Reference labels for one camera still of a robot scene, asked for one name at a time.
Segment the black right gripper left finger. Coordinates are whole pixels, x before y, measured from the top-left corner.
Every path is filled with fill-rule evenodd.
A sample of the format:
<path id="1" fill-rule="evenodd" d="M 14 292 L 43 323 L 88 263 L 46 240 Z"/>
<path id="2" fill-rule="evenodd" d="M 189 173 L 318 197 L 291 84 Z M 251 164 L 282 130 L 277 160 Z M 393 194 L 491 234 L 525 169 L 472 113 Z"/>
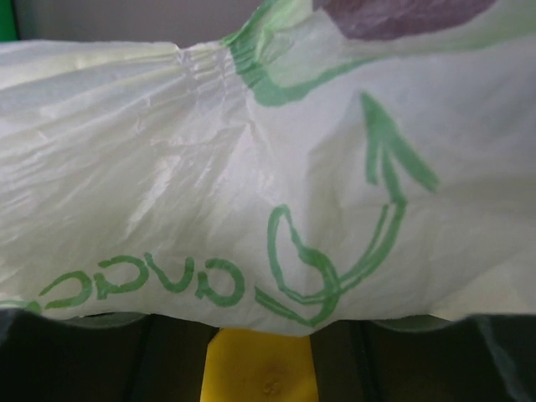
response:
<path id="1" fill-rule="evenodd" d="M 215 330 L 152 315 L 75 327 L 1 312 L 3 401 L 198 401 Z"/>

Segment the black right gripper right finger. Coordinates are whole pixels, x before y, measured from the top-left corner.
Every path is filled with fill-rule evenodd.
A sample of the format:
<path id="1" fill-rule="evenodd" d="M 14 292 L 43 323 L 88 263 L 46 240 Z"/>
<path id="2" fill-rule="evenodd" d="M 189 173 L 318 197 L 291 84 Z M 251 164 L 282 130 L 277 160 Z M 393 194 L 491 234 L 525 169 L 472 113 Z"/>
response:
<path id="1" fill-rule="evenodd" d="M 431 331 L 340 321 L 311 344 L 321 401 L 535 399 L 530 316 L 476 316 Z"/>

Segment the yellow orange fruit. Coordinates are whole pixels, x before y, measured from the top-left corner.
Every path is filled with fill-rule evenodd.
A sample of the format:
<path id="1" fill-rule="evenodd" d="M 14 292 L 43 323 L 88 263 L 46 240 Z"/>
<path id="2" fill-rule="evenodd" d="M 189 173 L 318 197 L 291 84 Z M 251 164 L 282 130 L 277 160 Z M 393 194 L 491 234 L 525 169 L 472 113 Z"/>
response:
<path id="1" fill-rule="evenodd" d="M 205 402 L 316 402 L 308 337 L 223 329 L 210 341 L 200 399 Z"/>

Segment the light green plastic bag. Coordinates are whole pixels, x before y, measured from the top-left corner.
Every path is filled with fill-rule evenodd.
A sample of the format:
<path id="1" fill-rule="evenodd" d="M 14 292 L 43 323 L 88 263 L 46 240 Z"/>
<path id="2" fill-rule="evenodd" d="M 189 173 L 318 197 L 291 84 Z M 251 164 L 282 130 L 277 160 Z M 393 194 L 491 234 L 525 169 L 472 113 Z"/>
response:
<path id="1" fill-rule="evenodd" d="M 309 335 L 535 315 L 535 4 L 268 1 L 220 41 L 1 45 L 20 313 Z"/>

